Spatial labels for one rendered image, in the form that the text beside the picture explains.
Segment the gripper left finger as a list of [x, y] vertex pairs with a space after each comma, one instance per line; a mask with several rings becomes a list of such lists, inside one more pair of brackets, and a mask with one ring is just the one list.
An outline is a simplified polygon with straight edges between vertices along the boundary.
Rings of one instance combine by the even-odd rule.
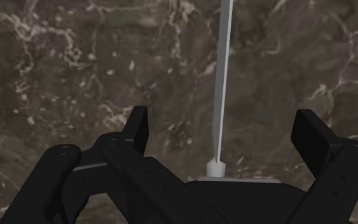
[[76, 224], [92, 195], [106, 193], [128, 224], [229, 224], [215, 207], [155, 158], [145, 157], [148, 109], [133, 108], [120, 132], [86, 151], [48, 148], [0, 224]]

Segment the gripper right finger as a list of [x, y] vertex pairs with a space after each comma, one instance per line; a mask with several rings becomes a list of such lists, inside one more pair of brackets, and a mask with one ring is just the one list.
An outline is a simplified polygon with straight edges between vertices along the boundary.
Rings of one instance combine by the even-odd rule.
[[350, 224], [358, 202], [358, 141], [338, 137], [311, 109], [298, 109], [291, 142], [315, 180], [286, 224]]

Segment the grey long-handled kitchen tool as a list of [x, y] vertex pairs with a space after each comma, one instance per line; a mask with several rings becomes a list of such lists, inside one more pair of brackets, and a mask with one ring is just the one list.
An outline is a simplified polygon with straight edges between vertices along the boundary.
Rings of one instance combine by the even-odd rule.
[[217, 42], [216, 76], [214, 87], [214, 110], [212, 120], [213, 158], [207, 162], [206, 177], [199, 181], [227, 181], [243, 183], [275, 183], [280, 181], [273, 178], [227, 178], [226, 164], [221, 161], [224, 107], [226, 99], [226, 82], [228, 60], [230, 54], [231, 20], [233, 0], [221, 0], [219, 16], [219, 36]]

